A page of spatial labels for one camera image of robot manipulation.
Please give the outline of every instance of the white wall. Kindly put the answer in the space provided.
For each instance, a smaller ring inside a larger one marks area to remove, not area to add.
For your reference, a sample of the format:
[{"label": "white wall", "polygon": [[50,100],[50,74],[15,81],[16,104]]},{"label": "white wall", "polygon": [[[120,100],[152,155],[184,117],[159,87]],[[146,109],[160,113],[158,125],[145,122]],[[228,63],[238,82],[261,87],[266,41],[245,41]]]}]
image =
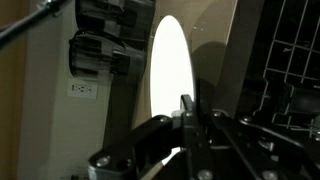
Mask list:
[{"label": "white wall", "polygon": [[[35,7],[38,0],[31,2]],[[18,179],[57,180],[85,173],[104,135],[109,83],[97,99],[67,96],[68,40],[76,31],[74,4],[28,34]]]}]

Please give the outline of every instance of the outlet cover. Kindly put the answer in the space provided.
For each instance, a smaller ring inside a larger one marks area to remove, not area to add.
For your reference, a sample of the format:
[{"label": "outlet cover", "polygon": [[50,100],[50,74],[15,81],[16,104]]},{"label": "outlet cover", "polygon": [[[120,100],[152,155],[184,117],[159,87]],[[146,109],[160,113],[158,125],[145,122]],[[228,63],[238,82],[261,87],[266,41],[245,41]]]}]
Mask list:
[{"label": "outlet cover", "polygon": [[98,92],[98,83],[91,81],[82,81],[78,79],[68,80],[68,96],[96,99]]}]

